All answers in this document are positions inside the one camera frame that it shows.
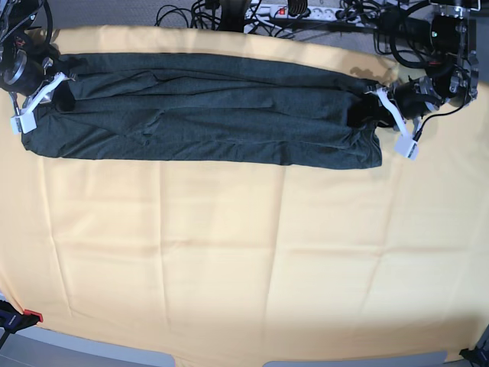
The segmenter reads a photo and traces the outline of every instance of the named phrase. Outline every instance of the wire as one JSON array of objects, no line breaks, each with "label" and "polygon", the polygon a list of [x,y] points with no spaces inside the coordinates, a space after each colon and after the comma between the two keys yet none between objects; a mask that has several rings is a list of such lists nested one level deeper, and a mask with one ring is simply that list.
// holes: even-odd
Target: wire
[{"label": "wire", "polygon": [[12,33],[14,33],[17,29],[20,28],[20,26],[23,25],[23,23],[25,23],[26,21],[28,21],[29,19],[31,19],[31,17],[33,15],[36,15],[43,7],[44,7],[44,3],[46,2],[46,0],[40,0],[40,4],[39,6],[36,8],[36,10],[34,10],[33,12],[31,12],[27,17],[25,17],[24,19],[22,19],[19,23],[17,23],[17,25],[15,25],[15,27],[13,27],[5,36],[2,37],[2,39],[0,39],[0,44],[3,44],[3,42],[8,38],[10,37],[10,35]]},{"label": "wire", "polygon": [[[167,11],[165,14],[161,15],[160,17],[160,13],[163,9],[165,8],[172,8],[171,10]],[[180,17],[182,17],[184,20],[185,20],[185,24],[186,24],[186,27],[188,28],[189,27],[189,20],[187,19],[187,17],[185,16],[185,14],[183,13],[184,11],[188,11],[190,12],[189,9],[185,9],[185,8],[178,8],[176,7],[175,5],[164,5],[160,8],[160,10],[158,10],[158,13],[156,15],[156,21],[154,22],[154,25],[156,27],[160,27],[161,26],[161,22],[165,19],[166,16],[170,15],[170,14],[173,14],[173,13],[177,13]]]},{"label": "wire", "polygon": [[[202,29],[215,30],[219,26],[219,23],[221,21],[221,18],[217,16],[216,5],[217,5],[216,2],[214,1],[212,3],[212,9],[210,14],[207,13],[205,10],[205,6],[206,6],[205,0],[198,0],[197,2],[194,2],[190,9],[179,8],[175,5],[164,5],[158,10],[154,25],[160,27],[165,17],[171,14],[177,14],[185,21],[187,28],[202,28]],[[170,8],[170,10],[168,10],[163,15],[160,15],[165,8]]]},{"label": "wire", "polygon": [[420,2],[420,3],[410,7],[409,9],[407,9],[404,14],[400,14],[400,17],[397,19],[396,23],[394,24],[394,26],[392,28],[392,32],[391,32],[390,37],[389,37],[389,46],[390,46],[390,50],[394,56],[394,59],[396,59],[396,61],[398,63],[400,63],[401,65],[403,65],[405,67],[409,67],[411,69],[424,69],[429,64],[424,59],[422,59],[422,61],[408,61],[408,60],[404,59],[402,56],[400,56],[399,51],[397,50],[396,32],[399,29],[401,21],[405,21],[406,18],[409,17],[412,13],[414,13],[415,11],[418,11],[422,8],[425,8],[427,6],[429,6],[429,0],[425,0],[423,2]]},{"label": "wire", "polygon": [[251,17],[250,17],[251,20],[253,20],[253,18],[256,17],[257,11],[260,8],[262,2],[263,2],[263,0],[260,0],[258,2],[257,6],[254,8],[253,12],[251,13]]}]

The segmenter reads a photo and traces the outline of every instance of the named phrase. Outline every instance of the yellow tablecloth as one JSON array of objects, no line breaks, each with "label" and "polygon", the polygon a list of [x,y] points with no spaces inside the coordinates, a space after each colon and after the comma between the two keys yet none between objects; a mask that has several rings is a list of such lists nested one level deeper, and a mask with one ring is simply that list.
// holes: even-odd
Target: yellow tablecloth
[{"label": "yellow tablecloth", "polygon": [[[64,54],[281,60],[385,83],[395,63],[210,31],[61,31]],[[177,365],[363,359],[447,349],[489,323],[489,86],[382,167],[78,161],[23,149],[0,94],[0,289],[42,327]]]}]

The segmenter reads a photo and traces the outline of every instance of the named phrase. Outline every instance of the folded cloth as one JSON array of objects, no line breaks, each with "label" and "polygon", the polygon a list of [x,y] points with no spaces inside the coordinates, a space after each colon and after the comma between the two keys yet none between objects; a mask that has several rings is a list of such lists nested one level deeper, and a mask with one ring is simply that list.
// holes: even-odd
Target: folded cloth
[{"label": "folded cloth", "polygon": [[52,158],[381,165],[375,121],[348,110],[372,83],[211,54],[83,54],[72,112],[36,110],[25,148]]}]

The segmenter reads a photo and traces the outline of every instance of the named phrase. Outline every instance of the white power strip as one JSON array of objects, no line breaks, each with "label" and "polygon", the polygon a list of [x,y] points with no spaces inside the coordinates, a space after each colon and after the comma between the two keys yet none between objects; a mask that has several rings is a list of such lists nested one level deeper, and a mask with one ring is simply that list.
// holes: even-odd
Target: white power strip
[{"label": "white power strip", "polygon": [[[251,3],[251,9],[247,12],[247,19],[249,19],[253,14],[254,4]],[[322,6],[309,6],[310,14],[308,16],[292,16],[289,15],[288,9],[286,5],[280,4],[263,4],[260,5],[256,14],[267,18],[268,20],[287,20],[290,19],[293,21],[294,19],[299,19],[300,21],[337,21],[336,13],[343,9],[341,8],[327,8]],[[364,25],[361,23],[361,19],[357,17],[356,19],[348,21],[349,24],[355,24],[357,26],[363,27]]]}]

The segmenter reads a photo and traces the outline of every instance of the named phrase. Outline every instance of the cable bundle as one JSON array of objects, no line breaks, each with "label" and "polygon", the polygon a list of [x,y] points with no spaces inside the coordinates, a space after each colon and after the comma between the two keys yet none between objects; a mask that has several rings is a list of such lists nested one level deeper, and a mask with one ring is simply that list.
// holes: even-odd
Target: cable bundle
[{"label": "cable bundle", "polygon": [[154,25],[160,27],[167,16],[176,14],[185,21],[187,28],[215,30],[221,21],[221,18],[216,15],[219,5],[216,1],[213,1],[211,2],[211,7],[210,12],[207,12],[206,0],[195,2],[190,9],[179,8],[175,5],[164,5],[158,10]]}]

